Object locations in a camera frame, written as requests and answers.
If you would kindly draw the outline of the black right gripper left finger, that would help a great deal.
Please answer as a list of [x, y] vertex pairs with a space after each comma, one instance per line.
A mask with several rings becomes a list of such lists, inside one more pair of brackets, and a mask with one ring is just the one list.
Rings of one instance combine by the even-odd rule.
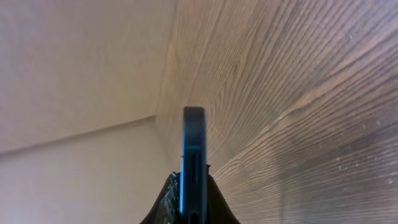
[[180, 173], [172, 172], [166, 179], [152, 208], [140, 224], [180, 223]]

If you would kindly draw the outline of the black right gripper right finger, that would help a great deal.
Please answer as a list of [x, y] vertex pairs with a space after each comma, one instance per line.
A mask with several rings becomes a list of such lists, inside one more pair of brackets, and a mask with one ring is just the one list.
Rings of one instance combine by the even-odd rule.
[[239, 224], [210, 174], [207, 177], [206, 224]]

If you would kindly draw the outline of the Samsung Galaxy smartphone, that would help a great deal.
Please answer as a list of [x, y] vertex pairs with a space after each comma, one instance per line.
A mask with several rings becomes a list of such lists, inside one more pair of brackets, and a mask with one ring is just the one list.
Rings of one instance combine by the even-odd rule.
[[182, 223], [205, 224], [207, 214], [205, 109], [183, 108], [179, 212]]

